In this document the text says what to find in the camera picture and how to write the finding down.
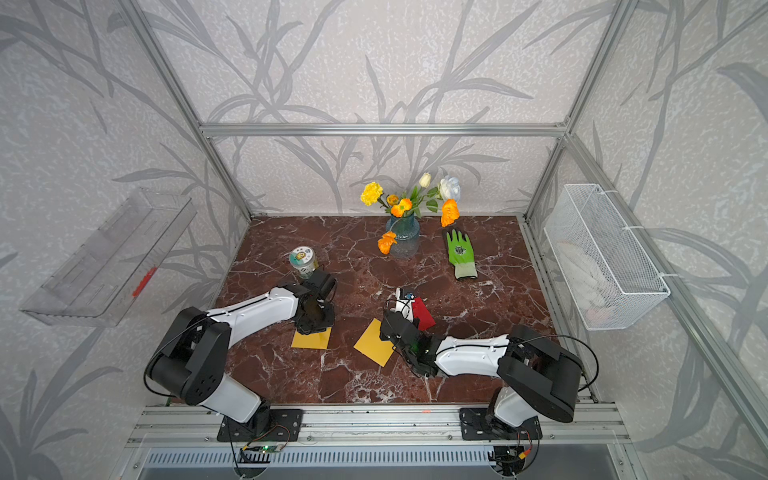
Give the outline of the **small yellow envelope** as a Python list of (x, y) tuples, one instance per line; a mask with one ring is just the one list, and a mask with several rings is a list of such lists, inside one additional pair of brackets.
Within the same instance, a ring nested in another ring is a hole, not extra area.
[(327, 328), (312, 334), (294, 334), (291, 347), (294, 349), (326, 350), (330, 341), (332, 329)]

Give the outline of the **red envelope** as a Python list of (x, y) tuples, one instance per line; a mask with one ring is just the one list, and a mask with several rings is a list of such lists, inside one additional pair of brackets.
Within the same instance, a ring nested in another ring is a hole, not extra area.
[(424, 301), (417, 297), (411, 305), (414, 324), (419, 331), (426, 331), (436, 325), (436, 321), (427, 309)]

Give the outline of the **large yellow envelope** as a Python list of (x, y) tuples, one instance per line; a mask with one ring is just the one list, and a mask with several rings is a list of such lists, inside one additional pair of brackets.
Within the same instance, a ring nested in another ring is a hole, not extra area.
[(381, 367), (385, 367), (394, 353), (390, 340), (380, 338), (382, 323), (373, 319), (364, 333), (357, 340), (354, 349)]

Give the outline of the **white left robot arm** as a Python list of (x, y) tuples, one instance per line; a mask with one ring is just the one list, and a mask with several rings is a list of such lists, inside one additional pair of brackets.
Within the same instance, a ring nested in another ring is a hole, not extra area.
[(150, 358), (144, 378), (191, 406), (202, 405), (250, 429), (270, 427), (269, 402), (226, 373), (228, 352), (246, 337), (290, 321), (301, 335), (321, 333), (335, 322), (336, 279), (317, 270), (300, 283), (283, 283), (230, 305), (180, 311)]

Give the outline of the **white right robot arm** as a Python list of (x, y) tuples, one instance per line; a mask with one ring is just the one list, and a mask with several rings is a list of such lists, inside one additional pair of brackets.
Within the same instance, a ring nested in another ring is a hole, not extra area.
[(573, 421), (583, 362), (551, 336), (524, 325), (490, 339), (430, 335), (401, 313), (389, 311), (380, 338), (391, 342), (418, 376), (502, 380), (504, 386), (490, 402), (489, 413), (506, 427), (520, 427), (537, 415), (561, 423)]

